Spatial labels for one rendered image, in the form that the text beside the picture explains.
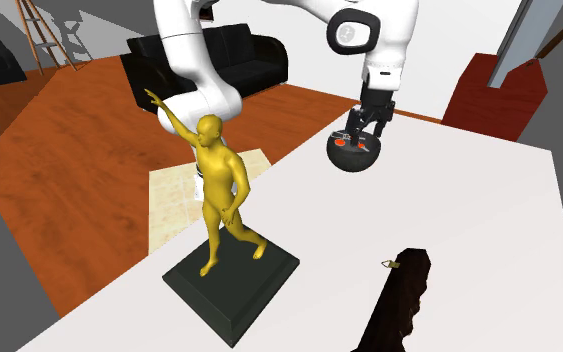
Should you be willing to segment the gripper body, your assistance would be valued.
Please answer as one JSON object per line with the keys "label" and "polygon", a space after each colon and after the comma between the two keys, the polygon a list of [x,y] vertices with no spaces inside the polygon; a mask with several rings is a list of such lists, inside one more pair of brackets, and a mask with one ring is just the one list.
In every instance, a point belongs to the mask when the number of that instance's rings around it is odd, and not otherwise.
{"label": "gripper body", "polygon": [[367,82],[364,82],[360,94],[361,121],[363,123],[389,122],[393,117],[395,107],[392,96],[392,91],[372,89]]}

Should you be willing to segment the black round bowl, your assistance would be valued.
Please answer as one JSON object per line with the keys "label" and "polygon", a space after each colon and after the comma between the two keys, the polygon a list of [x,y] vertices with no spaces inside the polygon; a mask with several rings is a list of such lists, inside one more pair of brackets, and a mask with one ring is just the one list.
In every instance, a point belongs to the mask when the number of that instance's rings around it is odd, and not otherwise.
{"label": "black round bowl", "polygon": [[356,145],[343,130],[334,131],[327,140],[326,152],[329,160],[340,170],[361,172],[371,167],[378,159],[381,142],[374,135],[360,132]]}

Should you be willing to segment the dark red cabinet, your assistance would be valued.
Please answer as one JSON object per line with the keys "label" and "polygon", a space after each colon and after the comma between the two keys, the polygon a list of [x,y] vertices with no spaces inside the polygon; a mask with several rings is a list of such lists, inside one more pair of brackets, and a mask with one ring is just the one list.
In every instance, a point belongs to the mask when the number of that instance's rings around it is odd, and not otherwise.
{"label": "dark red cabinet", "polygon": [[442,123],[483,135],[517,141],[548,90],[538,59],[512,69],[502,85],[488,85],[498,57],[477,53],[461,74]]}

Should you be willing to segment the black sofa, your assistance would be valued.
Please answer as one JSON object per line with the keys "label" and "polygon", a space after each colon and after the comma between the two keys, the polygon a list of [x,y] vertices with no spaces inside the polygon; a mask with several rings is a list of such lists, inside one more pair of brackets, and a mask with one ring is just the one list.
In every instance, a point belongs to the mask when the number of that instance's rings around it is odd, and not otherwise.
{"label": "black sofa", "polygon": [[[287,81],[288,56],[278,39],[253,34],[245,23],[205,28],[203,36],[213,67],[241,97]],[[130,52],[120,59],[141,109],[157,111],[145,93],[147,89],[162,99],[196,89],[193,81],[170,69],[158,35],[131,38],[127,45]]]}

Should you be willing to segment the gold figure on dark base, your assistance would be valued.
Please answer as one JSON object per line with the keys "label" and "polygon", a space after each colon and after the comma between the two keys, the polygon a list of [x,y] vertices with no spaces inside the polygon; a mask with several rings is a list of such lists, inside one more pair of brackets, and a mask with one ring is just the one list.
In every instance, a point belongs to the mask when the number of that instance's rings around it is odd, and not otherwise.
{"label": "gold figure on dark base", "polygon": [[195,152],[202,175],[207,241],[167,271],[163,281],[231,348],[299,266],[298,258],[245,226],[239,209],[250,193],[242,158],[222,141],[214,114],[191,130],[155,93],[151,102]]}

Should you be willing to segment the dark brown tall block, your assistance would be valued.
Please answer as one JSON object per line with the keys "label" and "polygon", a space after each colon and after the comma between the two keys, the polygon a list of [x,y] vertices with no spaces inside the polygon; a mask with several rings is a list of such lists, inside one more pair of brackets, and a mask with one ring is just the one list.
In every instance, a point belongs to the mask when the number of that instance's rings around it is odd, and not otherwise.
{"label": "dark brown tall block", "polygon": [[382,265],[390,273],[362,338],[351,352],[406,352],[403,339],[413,332],[431,261],[425,249],[406,248]]}

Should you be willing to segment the wooden ladder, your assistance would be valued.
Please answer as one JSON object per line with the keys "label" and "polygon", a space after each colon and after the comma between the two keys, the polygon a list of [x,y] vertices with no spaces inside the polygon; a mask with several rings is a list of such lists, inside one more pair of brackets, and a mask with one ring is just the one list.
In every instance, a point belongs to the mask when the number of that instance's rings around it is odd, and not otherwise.
{"label": "wooden ladder", "polygon": [[46,20],[33,3],[33,0],[14,0],[14,2],[39,73],[41,75],[44,74],[43,65],[39,56],[41,50],[47,53],[56,68],[62,67],[54,54],[55,49],[60,51],[65,59],[65,64],[76,71],[77,68],[75,64],[72,62],[61,42],[56,38],[54,32],[50,29]]}

